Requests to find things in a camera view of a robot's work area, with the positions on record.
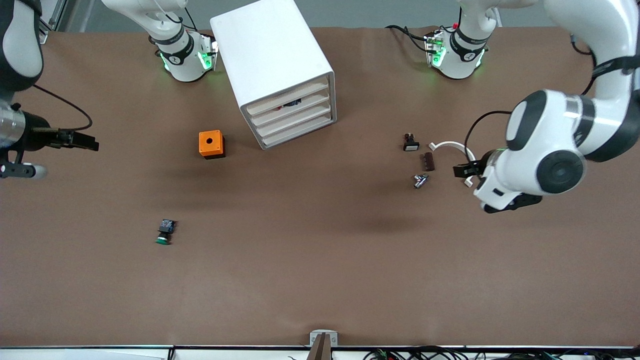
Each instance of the silver metal fitting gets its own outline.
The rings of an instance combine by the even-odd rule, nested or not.
[[[416,175],[413,177],[413,179],[415,180],[415,184],[413,185],[413,187],[419,189],[422,188],[422,185],[424,185],[424,183],[429,181],[429,176],[427,174]]]

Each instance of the metal cylinder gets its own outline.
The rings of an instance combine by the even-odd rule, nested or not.
[[[22,137],[26,122],[21,111],[14,111],[0,102],[0,149],[9,147]]]

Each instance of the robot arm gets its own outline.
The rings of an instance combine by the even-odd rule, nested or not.
[[[102,0],[149,33],[160,49],[164,67],[178,81],[195,81],[213,69],[218,45],[211,37],[186,31],[173,12],[184,9],[187,0]]]
[[[496,27],[493,8],[525,8],[538,0],[457,0],[460,21],[452,31],[437,31],[427,39],[436,52],[428,56],[430,66],[452,79],[464,79],[480,66],[484,47]]]
[[[640,135],[636,2],[545,0],[545,10],[592,48],[599,62],[593,71],[595,97],[540,90],[515,107],[507,147],[489,152],[479,165],[481,183],[474,195],[487,212],[571,190],[582,181],[586,160],[613,159]]]
[[[53,129],[37,115],[12,104],[13,94],[33,86],[42,74],[42,51],[38,41],[40,0],[0,0],[0,179],[39,178],[44,167],[23,163],[25,151],[49,147],[80,147],[98,150],[92,136],[72,129]],[[9,152],[15,151],[14,161]]]

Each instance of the orange cube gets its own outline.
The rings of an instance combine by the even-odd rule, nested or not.
[[[200,155],[207,160],[224,158],[227,155],[225,137],[222,136],[220,130],[201,132],[198,137],[198,145],[200,146]]]

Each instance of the metal bracket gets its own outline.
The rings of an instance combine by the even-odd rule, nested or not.
[[[441,142],[439,144],[434,144],[434,143],[430,143],[429,147],[431,148],[431,150],[435,151],[437,148],[439,147],[443,147],[443,146],[450,146],[454,149],[458,149],[460,150],[463,154],[465,152],[465,146],[459,142]],[[467,147],[467,154],[469,155],[469,159],[471,159],[471,161],[475,161],[476,160],[476,156],[474,155],[473,152],[471,152],[471,150]],[[474,185],[474,182],[471,181],[471,179],[473,179],[473,176],[469,176],[468,178],[465,179],[465,185],[470,188],[471,186]]]
[[[338,333],[331,330],[315,330],[309,336],[313,341],[307,360],[331,360],[331,347],[338,345]]]
[[[316,338],[322,334],[327,334],[327,336],[329,336],[329,340],[330,340],[329,343],[331,347],[338,346],[338,332],[333,330],[324,330],[324,329],[313,330],[312,332],[309,333],[309,346],[313,346]]]

